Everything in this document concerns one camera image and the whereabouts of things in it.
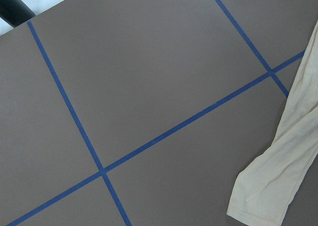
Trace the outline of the cream long-sleeve printed shirt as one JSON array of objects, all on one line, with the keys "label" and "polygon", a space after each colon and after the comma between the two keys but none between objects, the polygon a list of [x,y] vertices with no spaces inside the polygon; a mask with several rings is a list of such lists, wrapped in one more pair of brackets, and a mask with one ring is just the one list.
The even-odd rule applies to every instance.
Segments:
[{"label": "cream long-sleeve printed shirt", "polygon": [[318,153],[318,31],[313,30],[271,146],[234,183],[227,215],[279,226]]}]

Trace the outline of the black table leg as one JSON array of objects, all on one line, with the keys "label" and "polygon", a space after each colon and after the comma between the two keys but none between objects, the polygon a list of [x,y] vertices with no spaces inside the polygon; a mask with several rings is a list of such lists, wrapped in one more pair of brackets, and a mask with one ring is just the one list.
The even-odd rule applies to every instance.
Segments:
[{"label": "black table leg", "polygon": [[0,17],[15,28],[35,16],[22,0],[0,0]]}]

